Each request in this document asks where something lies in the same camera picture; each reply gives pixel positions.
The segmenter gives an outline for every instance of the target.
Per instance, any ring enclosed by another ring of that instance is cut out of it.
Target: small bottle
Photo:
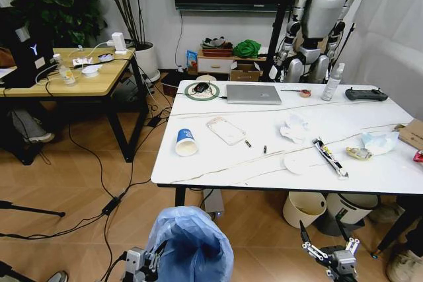
[[[330,77],[328,83],[326,84],[325,90],[322,94],[322,99],[329,101],[332,99],[336,88],[338,87],[339,83],[341,82],[342,73],[344,72],[345,63],[339,63],[337,69],[333,69],[330,72]]]
[[[73,76],[73,73],[70,68],[66,67],[63,64],[63,60],[60,56],[60,54],[54,54],[53,55],[54,60],[58,64],[59,74],[62,77],[63,81],[67,86],[73,86],[76,84],[75,77]]]

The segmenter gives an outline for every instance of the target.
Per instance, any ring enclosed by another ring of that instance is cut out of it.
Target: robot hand
[[[344,230],[344,225],[336,220],[340,231],[347,241],[346,246],[333,246],[333,247],[324,247],[319,249],[311,244],[309,235],[305,230],[304,224],[302,221],[299,221],[301,227],[301,239],[303,241],[303,249],[307,253],[315,258],[316,262],[327,268],[326,273],[333,281],[337,282],[355,282],[357,272],[355,269],[356,266],[356,253],[360,241],[352,237],[347,236]]]

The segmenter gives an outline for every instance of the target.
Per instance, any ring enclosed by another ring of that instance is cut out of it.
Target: plant pot
[[[146,74],[150,82],[160,79],[160,72],[157,65],[157,56],[154,45],[150,42],[144,42],[140,50],[135,51],[141,76]]]

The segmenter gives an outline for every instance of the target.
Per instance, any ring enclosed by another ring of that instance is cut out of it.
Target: tape roll
[[[106,53],[106,54],[101,54],[98,56],[98,60],[100,62],[109,62],[113,60],[113,55],[110,53]]]
[[[304,97],[304,98],[310,97],[310,96],[311,96],[311,90],[308,90],[308,89],[301,89],[301,90],[299,91],[299,95],[300,95],[301,97]]]

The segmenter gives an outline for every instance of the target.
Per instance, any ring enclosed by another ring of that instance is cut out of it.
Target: wooden table
[[[178,92],[194,83],[183,81]],[[220,96],[226,96],[228,82],[217,81]],[[330,102],[321,99],[324,85],[290,83],[242,83],[231,85],[272,85],[281,105],[228,104],[215,98],[207,102],[178,94],[155,162],[151,180],[163,187],[176,188],[175,204],[184,204],[186,188],[226,188],[238,190],[290,190],[373,194],[423,194],[423,166],[412,160],[416,149],[398,141],[394,150],[360,161],[346,154],[346,147],[363,147],[361,133],[387,133],[412,117],[393,100],[350,101],[344,92],[351,85],[340,85]],[[358,89],[374,87],[353,85]],[[293,89],[311,89],[310,98],[302,98]],[[279,130],[290,113],[307,119],[310,131],[302,144],[282,137]],[[206,126],[222,116],[247,133],[252,147],[241,141],[229,146]],[[198,152],[191,157],[175,153],[180,129],[191,130]],[[337,173],[318,153],[312,140],[321,137],[335,158],[349,173],[339,180]],[[284,165],[284,159],[298,159],[307,166],[296,175]]]
[[[85,57],[92,49],[85,48],[83,52],[73,52],[74,49],[55,49],[54,53],[60,53],[63,63],[66,66],[72,67],[72,59],[76,57]],[[98,100],[104,106],[107,118],[113,129],[116,140],[120,146],[122,154],[126,162],[132,162],[135,155],[135,146],[138,142],[139,134],[141,133],[142,124],[148,113],[147,103],[145,101],[146,89],[142,82],[140,72],[138,70],[137,61],[133,53],[128,52],[124,55],[114,54],[112,48],[97,48],[93,54],[93,63],[98,63],[98,56],[105,53],[114,55],[114,61],[102,64],[99,69],[100,75],[96,77],[87,78],[81,74],[81,69],[74,69],[73,73],[77,79],[77,84],[69,87],[59,75],[49,76],[50,81],[46,85],[34,85],[30,88],[0,88],[0,102],[6,104],[13,101],[23,100],[55,100],[55,101],[88,101]],[[129,64],[132,66],[135,81],[139,92],[139,116],[137,118],[134,130],[130,137],[129,142],[126,140],[124,130],[120,124],[117,116],[115,105],[112,103],[111,94],[116,88],[119,80],[122,78],[124,71],[128,68]],[[41,80],[41,83],[47,83],[46,80]],[[31,164],[34,157],[21,159],[24,164]]]

